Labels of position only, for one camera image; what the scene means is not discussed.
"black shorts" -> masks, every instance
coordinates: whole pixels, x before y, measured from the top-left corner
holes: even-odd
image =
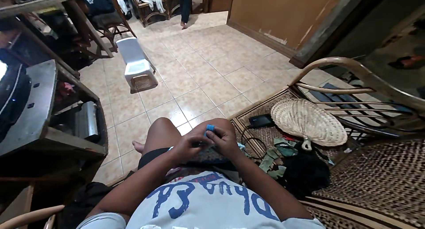
[[[157,156],[160,156],[161,154],[167,152],[168,149],[169,148],[162,148],[162,149],[157,149],[157,150],[152,150],[150,152],[147,152],[145,155],[143,155],[140,158],[139,165],[137,166],[137,169],[141,169],[143,166],[145,166],[146,164],[148,164],[149,162],[154,160],[154,158],[156,158]],[[215,167],[218,167],[218,168],[223,169],[223,170],[236,171],[235,166],[230,161],[225,162],[225,163],[219,163],[219,164],[205,164],[205,163],[189,162],[185,165],[187,167],[199,167],[199,168],[215,166]]]

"hand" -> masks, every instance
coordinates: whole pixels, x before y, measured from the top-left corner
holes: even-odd
[[[183,164],[191,160],[201,150],[213,145],[214,142],[204,135],[196,135],[189,132],[182,136],[180,141],[170,151],[172,161],[176,164]]]
[[[218,146],[217,151],[230,161],[236,160],[236,158],[241,155],[243,156],[236,142],[236,135],[230,130],[215,126],[214,132],[207,131],[207,137],[213,140]]]

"white plastic stool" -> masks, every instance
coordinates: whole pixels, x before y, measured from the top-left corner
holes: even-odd
[[[151,64],[137,38],[129,37],[116,42],[118,50],[126,64],[124,76],[131,88],[131,93],[155,88],[158,81],[155,78],[155,67]]]

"black phone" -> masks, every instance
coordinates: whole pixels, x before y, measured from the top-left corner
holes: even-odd
[[[272,127],[275,125],[270,114],[252,116],[249,117],[248,120],[253,129],[262,127]]]

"knee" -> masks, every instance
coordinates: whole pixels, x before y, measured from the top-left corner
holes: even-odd
[[[212,119],[212,121],[214,122],[215,126],[218,126],[220,128],[230,129],[233,132],[235,131],[235,127],[233,126],[233,124],[228,119],[215,118],[215,119]]]
[[[152,123],[152,125],[154,125],[154,124],[167,124],[167,123],[173,124],[169,118],[160,117],[160,118],[157,118],[157,119],[156,119],[156,120]]]

